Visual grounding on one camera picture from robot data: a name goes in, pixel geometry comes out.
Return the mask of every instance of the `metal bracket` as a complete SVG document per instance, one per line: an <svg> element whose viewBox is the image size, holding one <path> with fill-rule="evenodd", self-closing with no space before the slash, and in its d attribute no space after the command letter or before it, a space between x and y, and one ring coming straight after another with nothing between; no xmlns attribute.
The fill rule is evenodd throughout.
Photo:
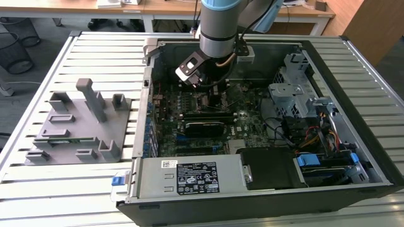
<svg viewBox="0 0 404 227"><path fill-rule="evenodd" d="M236 41L236 54L237 56L248 56L249 55L249 50L246 47L246 42L244 41L244 39L237 39Z"/></svg>
<svg viewBox="0 0 404 227"><path fill-rule="evenodd" d="M333 105L333 101L330 98L310 98L309 99L313 105Z"/></svg>
<svg viewBox="0 0 404 227"><path fill-rule="evenodd" d="M160 53L158 39L148 38L142 45L144 58L152 57L154 54Z"/></svg>

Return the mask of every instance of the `cable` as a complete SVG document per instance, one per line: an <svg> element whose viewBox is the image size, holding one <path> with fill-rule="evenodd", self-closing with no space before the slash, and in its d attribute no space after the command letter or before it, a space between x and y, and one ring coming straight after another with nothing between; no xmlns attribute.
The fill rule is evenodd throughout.
<svg viewBox="0 0 404 227"><path fill-rule="evenodd" d="M174 23L176 23L176 26L177 26L178 32L182 32L181 28L178 27L178 24L177 24L177 21L176 21L176 20L174 20Z"/></svg>
<svg viewBox="0 0 404 227"><path fill-rule="evenodd" d="M0 132L0 136L12 136L12 134L6 132Z"/></svg>
<svg viewBox="0 0 404 227"><path fill-rule="evenodd" d="M177 1L182 1L182 2L194 2L194 1L190 1L190 0L177 0Z"/></svg>
<svg viewBox="0 0 404 227"><path fill-rule="evenodd" d="M332 131L332 130L328 130L329 134L333 135L333 140L334 140L334 148L336 148L336 151L340 151L340 138L338 138L338 135Z"/></svg>
<svg viewBox="0 0 404 227"><path fill-rule="evenodd" d="M318 128L317 126L310 126L310 127L308 128L308 130L305 131L305 138L304 138L304 140L306 140L308 137L309 137L309 130L310 130L310 129L317 129L317 128Z"/></svg>
<svg viewBox="0 0 404 227"><path fill-rule="evenodd" d="M21 82L8 82L6 84L41 84L40 82L21 81Z"/></svg>
<svg viewBox="0 0 404 227"><path fill-rule="evenodd" d="M193 11L193 26L196 26L196 10L197 10L197 0L194 1L194 11Z"/></svg>
<svg viewBox="0 0 404 227"><path fill-rule="evenodd" d="M232 74L233 72L233 69L234 69L234 61L232 61L230 65L229 65L229 69L228 69L228 72L225 73L225 75L212 84L209 85L200 85L201 88L212 88L214 87L217 84L220 84L228 77L229 75Z"/></svg>
<svg viewBox="0 0 404 227"><path fill-rule="evenodd" d="M277 120L278 122L282 121L282 119L281 119L280 117L266 117L266 118L264 119L264 122L266 122L268 119Z"/></svg>
<svg viewBox="0 0 404 227"><path fill-rule="evenodd" d="M262 17L264 17L265 14L268 13L268 11L269 11L269 9L270 9L270 7L272 7L272 5L273 5L273 2L274 2L274 0L270 1L270 4L269 4L266 10L264 11L264 13L260 15L260 17L258 17L258 18L250 23L250 25L248 25L248 27L244 29L244 31L242 31L242 33L241 33L241 36L240 36L240 39L242 39L242 37L244 37L246 31L250 29L250 27L262 19Z"/></svg>
<svg viewBox="0 0 404 227"><path fill-rule="evenodd" d="M288 32L288 27L289 27L289 22L290 22L290 13L289 13L289 6L282 4L286 8L286 11L288 11L288 23L285 24L285 34Z"/></svg>
<svg viewBox="0 0 404 227"><path fill-rule="evenodd" d="M201 16L201 10L200 10L200 13L197 14L196 22L200 20L200 16Z"/></svg>
<svg viewBox="0 0 404 227"><path fill-rule="evenodd" d="M234 59L234 57L236 57L237 55L236 55L236 53L233 52L232 53L232 55L228 57L228 59L225 60L225 62L222 62L222 63L217 63L216 62L216 66L217 67L224 67L224 66L226 66L228 64L229 64L229 62Z"/></svg>

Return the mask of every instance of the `wooden desk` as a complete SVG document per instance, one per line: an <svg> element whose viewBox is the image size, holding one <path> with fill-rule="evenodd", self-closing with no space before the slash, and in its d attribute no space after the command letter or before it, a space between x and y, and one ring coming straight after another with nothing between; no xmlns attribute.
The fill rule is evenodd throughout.
<svg viewBox="0 0 404 227"><path fill-rule="evenodd" d="M124 10L142 12L145 0L140 5L122 5L121 8L97 9L96 0L0 0L1 15L4 11L10 12L40 12L40 13L124 13Z"/></svg>
<svg viewBox="0 0 404 227"><path fill-rule="evenodd" d="M153 32L154 19L192 20L194 3L178 0L142 0L140 5L121 8L97 9L96 0L0 0L1 17L73 17L142 19L146 32ZM334 13L321 12L301 6L281 9L276 22L313 23L310 35L321 35L328 20Z"/></svg>
<svg viewBox="0 0 404 227"><path fill-rule="evenodd" d="M194 3L180 0L146 0L142 9L142 18L146 30L152 29L153 19L192 20ZM282 8L278 11L274 22L310 23L314 24L310 35L321 35L322 30L334 13L330 9L326 12L310 10L302 6Z"/></svg>
<svg viewBox="0 0 404 227"><path fill-rule="evenodd" d="M200 11L201 3L197 4L197 12ZM194 3L180 0L146 0L144 5L144 14L181 14L193 15ZM292 17L334 17L330 9L326 12L310 10L302 6L289 7L289 15ZM280 9L278 17L288 17L286 8Z"/></svg>
<svg viewBox="0 0 404 227"><path fill-rule="evenodd" d="M144 4L97 9L96 0L0 0L0 17L141 19Z"/></svg>

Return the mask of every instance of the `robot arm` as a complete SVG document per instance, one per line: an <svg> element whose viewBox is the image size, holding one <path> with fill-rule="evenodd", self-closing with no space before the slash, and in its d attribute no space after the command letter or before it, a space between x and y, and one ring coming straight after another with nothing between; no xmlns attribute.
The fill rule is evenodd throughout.
<svg viewBox="0 0 404 227"><path fill-rule="evenodd" d="M282 2L253 0L248 4L248 0L201 0L200 50L192 53L176 70L185 84L196 87L202 83L200 66L205 61L214 61L217 67L224 67L233 64L237 53L245 54L244 33L253 25L256 31L269 30ZM237 25L246 23L249 26L237 38Z"/></svg>

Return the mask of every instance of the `warning label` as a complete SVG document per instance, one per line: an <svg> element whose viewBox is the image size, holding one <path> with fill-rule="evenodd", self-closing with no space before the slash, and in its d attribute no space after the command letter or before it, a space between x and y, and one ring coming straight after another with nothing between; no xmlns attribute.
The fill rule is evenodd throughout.
<svg viewBox="0 0 404 227"><path fill-rule="evenodd" d="M220 192L216 162L177 164L178 195L214 192Z"/></svg>

